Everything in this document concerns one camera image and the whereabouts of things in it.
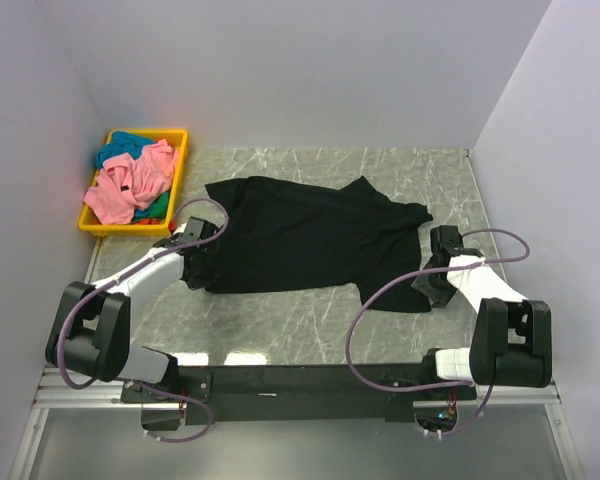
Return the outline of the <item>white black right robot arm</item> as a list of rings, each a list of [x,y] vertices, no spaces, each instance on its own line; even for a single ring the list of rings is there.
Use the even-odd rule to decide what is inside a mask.
[[[464,245],[456,226],[430,231],[427,274],[412,287],[434,308],[462,295],[477,313],[471,345],[431,349],[419,374],[424,395],[440,399],[454,381],[477,385],[544,388],[552,378],[551,310],[544,301],[527,299],[487,263],[484,255]]]

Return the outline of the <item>black t shirt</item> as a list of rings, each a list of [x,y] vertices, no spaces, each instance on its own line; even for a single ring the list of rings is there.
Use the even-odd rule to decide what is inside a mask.
[[[190,289],[246,294],[353,284],[366,302],[419,269],[426,206],[389,200],[361,177],[341,189],[253,176],[207,185],[229,216],[220,238],[185,256]]]

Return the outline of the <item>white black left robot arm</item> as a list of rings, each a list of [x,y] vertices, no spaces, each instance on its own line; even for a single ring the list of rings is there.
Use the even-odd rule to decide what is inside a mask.
[[[144,385],[156,401],[173,399],[181,391],[178,361],[132,342],[133,312],[173,283],[194,290],[209,285],[209,262],[225,229],[191,217],[120,272],[93,284],[69,284],[45,349],[65,384],[81,390],[94,381],[125,380]]]

